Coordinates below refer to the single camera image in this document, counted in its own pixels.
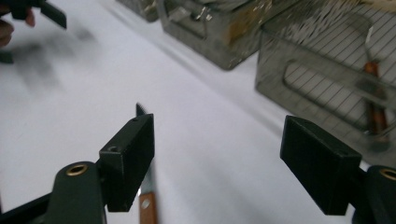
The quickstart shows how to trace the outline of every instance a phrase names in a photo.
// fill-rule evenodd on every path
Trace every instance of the black object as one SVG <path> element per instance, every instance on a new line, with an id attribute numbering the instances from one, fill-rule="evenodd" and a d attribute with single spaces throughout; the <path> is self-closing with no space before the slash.
<path id="1" fill-rule="evenodd" d="M 109 212 L 127 212 L 154 157 L 152 114 L 129 120 L 100 150 L 56 175 L 51 194 L 0 216 L 0 223 L 99 224 Z"/>
<path id="2" fill-rule="evenodd" d="M 396 170 L 365 173 L 361 155 L 316 124 L 287 116 L 280 158 L 324 214 L 344 215 L 351 203 L 352 223 L 396 223 Z"/>
<path id="3" fill-rule="evenodd" d="M 41 13 L 66 29 L 66 16 L 64 13 L 46 0 L 0 0 L 0 5 L 8 6 L 12 18 L 22 21 L 26 19 L 26 10 L 29 7 L 39 7 L 41 8 Z"/>

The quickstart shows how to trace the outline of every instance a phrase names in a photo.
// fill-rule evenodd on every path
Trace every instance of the gray metal box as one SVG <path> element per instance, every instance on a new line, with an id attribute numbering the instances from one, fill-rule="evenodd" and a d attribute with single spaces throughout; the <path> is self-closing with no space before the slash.
<path id="1" fill-rule="evenodd" d="M 156 0 L 117 0 L 146 21 L 158 19 Z"/>
<path id="2" fill-rule="evenodd" d="M 297 0 L 158 0 L 163 29 L 230 70 L 259 48 L 260 26 Z"/>

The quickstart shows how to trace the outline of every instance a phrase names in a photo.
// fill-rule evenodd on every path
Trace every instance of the screw hole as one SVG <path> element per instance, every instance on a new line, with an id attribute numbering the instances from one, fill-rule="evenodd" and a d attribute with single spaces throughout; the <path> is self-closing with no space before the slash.
<path id="1" fill-rule="evenodd" d="M 391 179 L 391 180 L 396 180 L 396 171 L 390 170 L 390 169 L 382 169 L 379 171 L 381 175 L 384 177 Z"/>
<path id="2" fill-rule="evenodd" d="M 107 150 L 112 151 L 112 152 L 118 152 L 119 148 L 118 147 L 109 147 Z"/>
<path id="3" fill-rule="evenodd" d="M 78 164 L 70 167 L 67 171 L 66 174 L 69 176 L 74 176 L 74 175 L 82 175 L 88 170 L 88 166 L 86 164 Z"/>

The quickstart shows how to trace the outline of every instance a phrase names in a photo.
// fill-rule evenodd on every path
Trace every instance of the metal basket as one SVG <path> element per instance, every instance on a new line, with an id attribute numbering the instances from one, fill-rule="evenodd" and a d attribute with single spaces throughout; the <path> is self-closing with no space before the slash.
<path id="1" fill-rule="evenodd" d="M 256 89 L 371 164 L 396 167 L 395 24 L 355 0 L 304 0 L 263 25 Z M 369 55 L 380 77 L 364 72 Z M 376 131 L 373 108 L 386 122 Z"/>

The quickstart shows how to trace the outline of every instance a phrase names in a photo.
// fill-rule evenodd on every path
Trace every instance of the blurred object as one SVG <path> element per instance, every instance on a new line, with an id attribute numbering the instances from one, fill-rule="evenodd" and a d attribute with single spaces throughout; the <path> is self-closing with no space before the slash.
<path id="1" fill-rule="evenodd" d="M 146 21 L 158 19 L 157 0 L 117 0 Z"/>
<path id="2" fill-rule="evenodd" d="M 343 216 L 351 203 L 352 223 L 396 223 L 396 170 L 360 169 L 361 155 L 306 120 L 287 116 L 280 158 L 325 215 Z"/>
<path id="3" fill-rule="evenodd" d="M 361 2 L 376 9 L 384 10 L 387 12 L 396 12 L 395 0 L 362 0 Z"/>
<path id="4" fill-rule="evenodd" d="M 163 29 L 230 70 L 259 48 L 260 26 L 297 0 L 159 0 Z"/>
<path id="5" fill-rule="evenodd" d="M 66 15 L 45 0 L 0 0 L 0 5 L 9 7 L 13 19 L 22 21 L 26 19 L 28 8 L 39 7 L 43 15 L 64 29 L 67 27 Z M 12 54 L 0 51 L 0 63 L 14 63 Z"/>
<path id="6" fill-rule="evenodd" d="M 361 37 L 364 38 L 364 51 L 367 57 L 367 63 L 364 64 L 363 71 L 373 77 L 380 78 L 378 73 L 378 62 L 373 58 L 370 51 L 369 43 L 371 36 L 374 31 L 374 26 L 371 20 L 358 13 L 348 13 L 346 24 L 356 29 L 361 33 Z M 381 89 L 375 90 L 375 94 L 384 95 L 384 91 Z M 367 101 L 367 126 L 370 134 L 378 135 L 384 132 L 388 128 L 387 115 L 385 109 L 375 102 Z M 389 146 L 389 137 L 387 134 L 382 135 L 375 139 L 376 148 L 387 148 Z"/>
<path id="7" fill-rule="evenodd" d="M 314 121 L 369 163 L 396 167 L 396 18 L 357 4 L 304 0 L 265 23 L 256 89 L 296 116 Z M 377 27 L 367 46 L 350 25 L 357 21 L 349 13 Z M 381 78 L 363 72 L 366 49 L 380 59 Z M 370 132 L 366 102 L 385 109 L 387 129 Z M 382 144 L 387 138 L 389 143 Z"/>
<path id="8" fill-rule="evenodd" d="M 14 63 L 12 54 L 10 52 L 0 50 L 0 63 Z"/>
<path id="9" fill-rule="evenodd" d="M 97 163 L 65 166 L 51 194 L 0 216 L 0 223 L 106 223 L 109 212 L 128 212 L 154 157 L 152 114 L 129 120 L 100 150 Z"/>

